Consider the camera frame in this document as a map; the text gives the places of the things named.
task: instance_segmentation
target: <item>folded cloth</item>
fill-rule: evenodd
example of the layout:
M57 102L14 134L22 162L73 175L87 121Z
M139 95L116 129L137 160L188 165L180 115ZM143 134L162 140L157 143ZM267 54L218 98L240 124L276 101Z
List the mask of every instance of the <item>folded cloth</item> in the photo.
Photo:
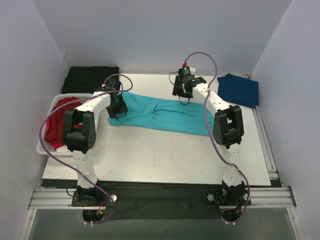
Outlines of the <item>folded cloth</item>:
M61 92L63 94L93 94L97 88L101 87L107 77L118 73L117 66L73 66L64 80Z
M53 110L55 110L57 107L60 107L61 105L77 100L76 97L67 97L64 99L59 100ZM46 122L46 132L44 135L44 140L50 144L55 150L62 147L64 143L62 142L62 135L64 130L64 119L65 119L65 111L67 109L74 109L76 107L79 107L82 103L81 102L75 102L68 106L65 106L55 112ZM81 129L81 125L74 126L75 128Z
M118 119L109 118L109 124L112 126L139 126L185 134L209 135L202 104L190 102L183 106L176 100L141 96L131 92L124 92L122 96L128 112ZM212 131L214 117L209 111L207 113Z
M218 96L223 100L255 108L259 104L259 84L257 81L228 73L218 77Z

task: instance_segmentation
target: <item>white table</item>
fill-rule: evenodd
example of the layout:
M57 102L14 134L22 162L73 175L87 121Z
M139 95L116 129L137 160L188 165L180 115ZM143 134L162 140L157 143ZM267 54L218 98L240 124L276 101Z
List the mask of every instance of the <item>white table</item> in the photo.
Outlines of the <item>white table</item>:
M167 75L127 74L139 95L177 100ZM210 81L212 77L204 76ZM124 77L123 88L129 87ZM217 92L218 81L212 84ZM244 136L240 168L249 184L270 186L268 170L259 140L253 110L241 107ZM197 136L134 126L110 126L107 111L100 114L93 163L100 181L221 184L225 165L207 136ZM71 156L60 157L75 165ZM77 174L49 157L46 180L77 180Z

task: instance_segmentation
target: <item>black folded cloth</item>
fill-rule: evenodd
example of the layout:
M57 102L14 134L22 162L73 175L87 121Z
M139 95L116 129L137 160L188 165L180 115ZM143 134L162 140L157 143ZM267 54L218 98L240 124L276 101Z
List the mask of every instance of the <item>black folded cloth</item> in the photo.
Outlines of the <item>black folded cloth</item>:
M93 94L112 74L118 74L119 67L111 66L73 66L64 80L61 92Z

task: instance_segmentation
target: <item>gray floor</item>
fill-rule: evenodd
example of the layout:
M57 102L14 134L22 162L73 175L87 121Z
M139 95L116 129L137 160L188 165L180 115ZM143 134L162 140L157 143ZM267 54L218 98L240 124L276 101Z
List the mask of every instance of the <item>gray floor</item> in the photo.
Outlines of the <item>gray floor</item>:
M292 240L287 210L248 209L236 226L212 220L114 220L84 226L79 210L38 210L30 240Z

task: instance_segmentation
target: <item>screw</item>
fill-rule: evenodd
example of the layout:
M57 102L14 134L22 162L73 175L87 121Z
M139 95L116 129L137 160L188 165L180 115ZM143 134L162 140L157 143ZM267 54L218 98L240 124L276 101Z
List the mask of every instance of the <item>screw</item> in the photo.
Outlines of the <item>screw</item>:
M245 195L243 195L243 198L244 198L244 200L246 200L246 201L247 201L247 200L248 200L248 201L250 200L250 196L248 195L248 193L246 193Z
M112 198L112 200L115 202L115 201L117 201L117 196L116 195L114 195L114 194L112 194L111 195L111 198Z
M213 200L215 200L215 196L214 196L213 194L209 194L209 195L207 196L207 198L208 198L208 200L209 200L210 202L212 202Z

